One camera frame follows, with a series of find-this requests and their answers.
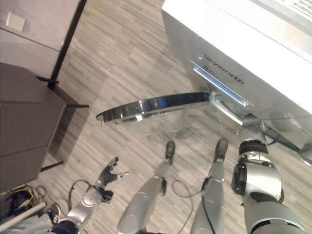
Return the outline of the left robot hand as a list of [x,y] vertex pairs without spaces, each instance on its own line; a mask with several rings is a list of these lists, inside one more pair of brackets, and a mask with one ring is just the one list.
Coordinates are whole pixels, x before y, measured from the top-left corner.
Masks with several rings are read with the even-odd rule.
[[112,170],[117,165],[117,162],[119,161],[118,156],[113,158],[107,166],[102,170],[100,173],[97,182],[95,183],[95,186],[105,188],[109,183],[112,183],[120,178],[123,178],[125,176],[128,176],[130,172],[123,172],[119,174],[113,174]]

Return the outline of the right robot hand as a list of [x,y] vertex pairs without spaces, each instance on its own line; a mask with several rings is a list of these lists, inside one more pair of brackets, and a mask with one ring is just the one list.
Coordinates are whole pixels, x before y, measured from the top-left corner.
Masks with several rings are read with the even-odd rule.
[[267,143],[263,132],[263,123],[252,114],[246,115],[242,120],[242,126],[239,130],[239,139],[241,142],[256,140]]

